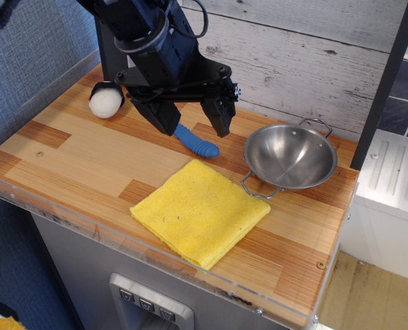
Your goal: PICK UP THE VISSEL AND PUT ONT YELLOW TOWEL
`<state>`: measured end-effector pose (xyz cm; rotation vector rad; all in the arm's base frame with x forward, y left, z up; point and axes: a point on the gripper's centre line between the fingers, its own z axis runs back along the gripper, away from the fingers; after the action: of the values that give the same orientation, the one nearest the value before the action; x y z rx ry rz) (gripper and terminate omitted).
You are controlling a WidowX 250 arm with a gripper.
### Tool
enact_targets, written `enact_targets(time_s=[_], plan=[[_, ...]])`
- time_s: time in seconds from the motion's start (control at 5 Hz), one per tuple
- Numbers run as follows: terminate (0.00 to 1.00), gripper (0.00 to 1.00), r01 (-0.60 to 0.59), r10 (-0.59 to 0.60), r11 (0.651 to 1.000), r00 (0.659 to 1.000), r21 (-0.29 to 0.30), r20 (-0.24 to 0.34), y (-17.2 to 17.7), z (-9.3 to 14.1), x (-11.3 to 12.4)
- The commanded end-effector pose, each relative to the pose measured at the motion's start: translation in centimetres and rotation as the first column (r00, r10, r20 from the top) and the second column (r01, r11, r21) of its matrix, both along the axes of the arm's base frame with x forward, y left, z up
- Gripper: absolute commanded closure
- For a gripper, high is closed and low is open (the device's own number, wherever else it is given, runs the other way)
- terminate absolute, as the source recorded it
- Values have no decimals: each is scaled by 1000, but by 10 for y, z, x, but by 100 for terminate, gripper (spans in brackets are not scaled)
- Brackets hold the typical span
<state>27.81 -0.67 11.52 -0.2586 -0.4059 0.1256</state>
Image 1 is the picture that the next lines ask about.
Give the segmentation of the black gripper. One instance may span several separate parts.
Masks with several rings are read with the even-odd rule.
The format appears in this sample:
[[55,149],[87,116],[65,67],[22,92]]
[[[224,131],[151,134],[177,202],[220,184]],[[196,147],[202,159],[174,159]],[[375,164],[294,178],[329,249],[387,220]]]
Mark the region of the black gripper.
[[[229,66],[203,57],[187,20],[160,20],[140,37],[115,38],[120,52],[133,67],[116,74],[116,82],[129,91],[160,95],[170,100],[201,101],[202,109],[221,138],[230,133],[239,100],[239,85],[231,80]],[[171,101],[131,103],[159,132],[172,136],[181,113]]]

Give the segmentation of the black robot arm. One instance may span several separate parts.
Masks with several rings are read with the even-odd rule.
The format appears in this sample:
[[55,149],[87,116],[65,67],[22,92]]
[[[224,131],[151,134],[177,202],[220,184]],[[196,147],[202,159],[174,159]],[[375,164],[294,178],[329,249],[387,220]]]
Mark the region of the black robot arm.
[[230,133],[240,96],[229,66],[200,54],[198,39],[177,1],[81,1],[114,36],[133,67],[115,81],[157,130],[173,135],[179,102],[198,102],[221,138]]

